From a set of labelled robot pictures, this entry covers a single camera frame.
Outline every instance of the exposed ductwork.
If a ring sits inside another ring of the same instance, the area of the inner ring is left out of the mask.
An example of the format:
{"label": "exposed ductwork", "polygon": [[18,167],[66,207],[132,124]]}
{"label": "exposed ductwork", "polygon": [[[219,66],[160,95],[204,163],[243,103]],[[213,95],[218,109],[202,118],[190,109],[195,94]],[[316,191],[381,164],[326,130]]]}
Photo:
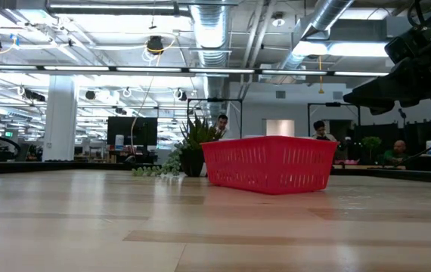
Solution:
{"label": "exposed ductwork", "polygon": [[[194,35],[197,47],[216,49],[224,48],[228,38],[228,7],[215,5],[190,6],[194,19]],[[203,67],[225,67],[228,55],[219,51],[200,51],[200,65]],[[204,91],[207,98],[227,98],[228,79],[221,77],[204,78]],[[217,117],[220,105],[210,104],[211,117]]]}
{"label": "exposed ductwork", "polygon": [[[354,0],[319,0],[315,6],[315,12],[306,18],[298,20],[296,24],[293,39],[297,43],[305,36],[317,32],[328,31],[332,25],[342,16],[343,12],[352,5]],[[296,70],[305,55],[299,54],[297,50],[292,50],[280,65],[280,69]]]}

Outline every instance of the plant pot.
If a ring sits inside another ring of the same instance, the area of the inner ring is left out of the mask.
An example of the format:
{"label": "plant pot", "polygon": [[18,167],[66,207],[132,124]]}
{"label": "plant pot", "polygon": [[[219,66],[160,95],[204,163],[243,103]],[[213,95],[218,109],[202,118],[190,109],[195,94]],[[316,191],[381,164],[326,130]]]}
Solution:
{"label": "plant pot", "polygon": [[204,163],[203,151],[183,150],[180,155],[182,170],[189,177],[199,177]]}

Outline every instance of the bald man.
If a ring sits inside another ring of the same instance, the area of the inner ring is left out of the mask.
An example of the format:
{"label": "bald man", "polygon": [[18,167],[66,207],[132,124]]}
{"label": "bald man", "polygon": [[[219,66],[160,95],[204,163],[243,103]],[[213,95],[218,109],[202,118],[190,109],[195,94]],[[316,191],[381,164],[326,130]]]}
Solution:
{"label": "bald man", "polygon": [[383,154],[383,159],[386,164],[397,165],[407,158],[408,155],[405,153],[405,142],[402,140],[396,141],[394,143],[394,149],[387,150]]}

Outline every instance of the hanging wire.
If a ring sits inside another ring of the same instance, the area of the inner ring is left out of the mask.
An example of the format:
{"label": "hanging wire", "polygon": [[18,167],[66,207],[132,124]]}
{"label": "hanging wire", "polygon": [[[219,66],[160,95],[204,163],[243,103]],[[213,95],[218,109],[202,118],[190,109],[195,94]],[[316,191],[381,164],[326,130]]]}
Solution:
{"label": "hanging wire", "polygon": [[[321,71],[321,56],[318,57],[318,62],[320,63],[320,71]],[[323,91],[323,76],[320,76],[320,91],[318,93],[324,94],[324,91]]]}
{"label": "hanging wire", "polygon": [[[160,59],[161,59],[161,57],[162,57],[162,55],[160,55],[159,57],[158,57],[158,59],[157,59],[157,66],[159,65],[159,63],[160,63]],[[147,97],[148,97],[148,93],[150,93],[150,89],[152,88],[152,83],[153,83],[153,79],[155,78],[155,76],[152,76],[152,79],[150,80],[150,84],[148,85],[148,89],[147,89],[147,92],[145,92],[145,96],[143,97],[143,101],[141,102],[141,106],[140,106],[140,109],[138,110],[138,112],[137,112],[137,116],[135,116],[135,119],[133,120],[133,123],[132,123],[132,129],[130,130],[130,141],[131,141],[131,144],[132,144],[132,153],[135,153],[135,147],[134,147],[134,145],[133,145],[133,128],[135,127],[135,123],[137,122],[137,119],[138,119],[138,117],[140,116],[140,112],[141,112],[141,110],[143,109],[143,106],[145,105],[145,101],[147,100]]]}

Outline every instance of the wooden table surface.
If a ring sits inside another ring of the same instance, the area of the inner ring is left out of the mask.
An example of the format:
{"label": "wooden table surface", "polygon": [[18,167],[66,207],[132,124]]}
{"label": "wooden table surface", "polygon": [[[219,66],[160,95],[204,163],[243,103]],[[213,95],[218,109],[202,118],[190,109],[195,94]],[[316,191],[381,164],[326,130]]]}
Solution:
{"label": "wooden table surface", "polygon": [[0,175],[0,271],[431,271],[431,184],[268,196],[130,171]]}

